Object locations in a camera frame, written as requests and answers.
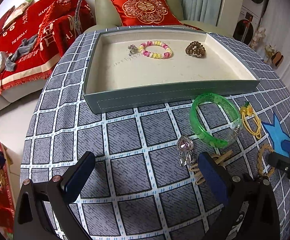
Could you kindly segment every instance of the screw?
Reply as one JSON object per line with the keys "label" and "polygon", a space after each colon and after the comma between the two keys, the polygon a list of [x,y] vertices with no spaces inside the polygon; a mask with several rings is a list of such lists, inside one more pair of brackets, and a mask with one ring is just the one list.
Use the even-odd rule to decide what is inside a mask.
{"label": "screw", "polygon": [[58,181],[60,181],[60,179],[61,179],[61,176],[60,176],[60,175],[55,175],[55,176],[52,178],[52,181],[54,181],[54,182],[58,182]]}
{"label": "screw", "polygon": [[25,180],[23,181],[23,184],[24,184],[24,185],[28,185],[30,182],[31,182],[30,179],[25,179]]}
{"label": "screw", "polygon": [[268,185],[270,184],[269,180],[267,180],[267,179],[264,179],[262,182],[263,182],[263,184],[265,184],[266,186],[268,186]]}
{"label": "screw", "polygon": [[240,182],[240,177],[238,177],[238,176],[232,176],[232,180],[234,182]]}

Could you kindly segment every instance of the blue star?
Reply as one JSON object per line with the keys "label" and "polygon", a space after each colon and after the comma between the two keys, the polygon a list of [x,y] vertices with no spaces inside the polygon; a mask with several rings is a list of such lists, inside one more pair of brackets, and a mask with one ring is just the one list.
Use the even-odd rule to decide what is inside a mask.
{"label": "blue star", "polygon": [[274,112],[274,122],[273,123],[274,124],[272,125],[270,123],[262,122],[262,125],[265,128],[265,131],[269,134],[269,136],[273,142],[272,148],[275,150],[276,153],[279,153],[279,154],[289,158],[289,153],[284,151],[281,148],[281,142],[283,140],[290,141],[290,137],[288,134],[286,134],[282,130],[281,125],[279,123],[279,120],[278,120],[275,112]]}

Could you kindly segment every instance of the checkered tablecloth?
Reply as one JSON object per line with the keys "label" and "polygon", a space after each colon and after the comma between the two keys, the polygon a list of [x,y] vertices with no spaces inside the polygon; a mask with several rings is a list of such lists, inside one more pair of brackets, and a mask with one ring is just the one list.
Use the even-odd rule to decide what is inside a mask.
{"label": "checkered tablecloth", "polygon": [[[98,35],[79,36],[47,81],[26,135],[21,182],[25,178],[48,181],[53,175],[61,175],[88,150],[96,155],[96,167],[70,208],[93,239],[201,239],[222,205],[206,182],[195,185],[194,174],[179,166],[177,139],[189,135],[197,154],[223,154],[232,149],[234,154],[225,162],[227,171],[256,177],[259,147],[272,144],[268,134],[262,129],[263,136],[257,140],[243,128],[228,149],[207,147],[190,127],[191,100],[93,114],[83,98],[83,82]],[[275,112],[290,135],[290,93],[277,74],[241,42],[212,35],[245,60],[261,79],[257,92],[227,99],[237,108],[251,102],[267,123],[272,122]],[[226,114],[215,104],[199,108],[205,128],[224,136],[229,121]],[[249,123],[255,130],[253,120]],[[265,166],[267,156],[265,153],[262,161]],[[281,237],[286,239],[290,234],[290,181],[275,170],[270,182]],[[66,239],[49,203],[46,208],[57,234]]]}

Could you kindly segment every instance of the green bangle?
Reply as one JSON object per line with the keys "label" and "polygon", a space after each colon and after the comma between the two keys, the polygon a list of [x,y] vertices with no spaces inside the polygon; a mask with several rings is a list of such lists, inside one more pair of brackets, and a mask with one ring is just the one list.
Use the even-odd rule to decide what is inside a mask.
{"label": "green bangle", "polygon": [[[231,123],[230,129],[231,132],[228,134],[226,139],[218,139],[210,135],[203,126],[199,123],[196,108],[198,105],[201,105],[206,102],[216,103],[221,106],[225,113],[228,115]],[[215,148],[226,148],[232,144],[238,137],[238,134],[242,128],[241,115],[235,106],[230,103],[226,98],[214,94],[214,93],[205,93],[198,96],[195,101],[192,103],[192,108],[189,114],[190,124],[194,133],[197,137],[202,140],[205,144],[215,147]]]}

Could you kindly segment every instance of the pink and yellow beaded bracelet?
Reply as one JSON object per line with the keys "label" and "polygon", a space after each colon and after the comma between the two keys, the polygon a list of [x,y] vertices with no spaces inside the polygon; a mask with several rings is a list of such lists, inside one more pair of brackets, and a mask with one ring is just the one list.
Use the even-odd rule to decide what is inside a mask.
{"label": "pink and yellow beaded bracelet", "polygon": [[[163,47],[167,52],[165,52],[164,54],[160,54],[160,53],[153,53],[150,51],[145,50],[146,47],[148,46],[161,46]],[[170,47],[168,47],[168,45],[166,45],[165,43],[161,42],[161,41],[147,41],[142,43],[139,47],[138,47],[139,51],[141,52],[141,54],[143,54],[146,57],[152,57],[152,58],[169,58],[171,57],[171,55],[173,55],[172,50],[170,49]]]}

